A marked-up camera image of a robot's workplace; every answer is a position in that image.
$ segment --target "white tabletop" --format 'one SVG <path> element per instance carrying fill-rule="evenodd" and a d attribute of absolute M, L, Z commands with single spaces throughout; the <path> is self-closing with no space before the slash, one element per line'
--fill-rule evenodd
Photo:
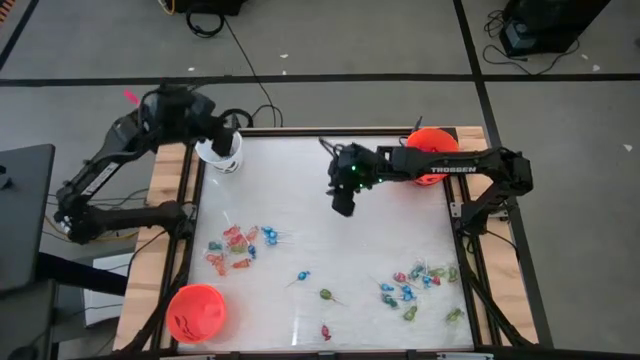
<path fill-rule="evenodd" d="M 396 137 L 329 138 L 373 150 Z M 457 267 L 442 184 L 383 183 L 355 196 L 353 217 L 331 209 L 325 194 L 330 155 L 317 138 L 245 138 L 244 163 L 232 174 L 207 166 L 202 188 L 189 283 L 215 286 L 225 297 L 227 322 L 213 339 L 180 344 L 182 352 L 309 350 L 462 350 L 473 347 L 467 316 L 447 323 L 455 308 L 466 313 L 459 281 L 414 290 L 414 321 L 403 313 L 414 303 L 398 299 L 392 310 L 372 278 L 393 284 L 423 259 L 431 267 Z M 247 269 L 219 276 L 205 260 L 210 241 L 237 224 L 272 226 L 282 243 L 268 247 L 260 234 L 257 259 Z M 227 262 L 238 261 L 239 255 Z M 286 287 L 301 271 L 305 281 Z M 401 291 L 393 293 L 401 296 Z M 330 290 L 344 305 L 323 300 Z M 332 335 L 325 341 L 326 325 Z"/>

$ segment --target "white cup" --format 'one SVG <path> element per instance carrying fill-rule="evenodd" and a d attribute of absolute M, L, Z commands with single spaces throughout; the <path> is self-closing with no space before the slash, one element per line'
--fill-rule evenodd
<path fill-rule="evenodd" d="M 240 168 L 242 165 L 242 136 L 239 132 L 233 134 L 233 143 L 231 144 L 231 154 L 229 156 L 220 156 L 211 150 L 211 140 L 196 143 L 196 152 L 198 156 L 207 163 L 211 164 L 216 170 L 223 174 L 230 174 Z"/>

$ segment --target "black stand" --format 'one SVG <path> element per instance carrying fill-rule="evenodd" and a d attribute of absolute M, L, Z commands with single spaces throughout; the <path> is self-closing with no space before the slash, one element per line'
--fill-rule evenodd
<path fill-rule="evenodd" d="M 119 296 L 124 296 L 127 290 L 125 276 L 45 253 L 38 253 L 36 278 L 53 279 L 61 284 Z"/>

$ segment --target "floor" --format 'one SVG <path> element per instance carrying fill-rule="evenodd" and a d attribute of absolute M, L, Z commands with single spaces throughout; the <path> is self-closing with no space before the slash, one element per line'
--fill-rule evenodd
<path fill-rule="evenodd" d="M 555 347 L 640 353 L 640 2 L 612 0 L 543 79 L 482 60 L 496 43 L 482 30 L 486 15 L 506 2 L 253 0 L 230 23 L 258 74 L 272 75 L 265 87 L 286 126 L 400 126 L 423 116 L 424 125 L 484 126 L 494 144 L 522 150 L 535 190 L 520 207 Z M 0 48 L 0 150 L 56 145 L 52 191 L 131 110 L 125 89 L 227 75 L 235 78 L 222 82 L 240 83 L 202 88 L 219 109 L 265 102 L 228 30 L 197 38 L 154 0 L 17 0 Z M 257 125 L 271 126 L 264 114 Z M 152 167 L 151 154 L 126 166 L 99 196 L 145 188 Z M 132 246 L 44 236 L 41 250 L 86 259 Z M 63 343 L 60 358 L 93 355 L 113 329 Z"/>

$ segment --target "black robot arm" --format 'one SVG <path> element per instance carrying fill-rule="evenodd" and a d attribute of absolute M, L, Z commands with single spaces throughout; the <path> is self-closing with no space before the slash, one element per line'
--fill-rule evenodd
<path fill-rule="evenodd" d="M 140 107 L 113 123 L 98 153 L 56 192 L 54 219 L 69 239 L 84 244 L 109 230 L 175 229 L 186 218 L 175 201 L 132 210 L 102 210 L 88 201 L 124 164 L 157 152 L 161 145 L 211 139 L 216 153 L 228 155 L 236 130 L 225 127 L 225 116 L 211 115 L 214 109 L 212 100 L 186 87 L 160 86 L 145 94 Z"/>
<path fill-rule="evenodd" d="M 484 174 L 493 184 L 475 201 L 462 205 L 459 231 L 479 235 L 489 215 L 511 196 L 533 189 L 529 160 L 505 148 L 477 152 L 432 153 L 403 146 L 379 146 L 373 151 L 358 144 L 321 144 L 333 155 L 329 166 L 332 207 L 344 216 L 355 208 L 353 196 L 384 181 L 410 181 L 427 174 Z"/>

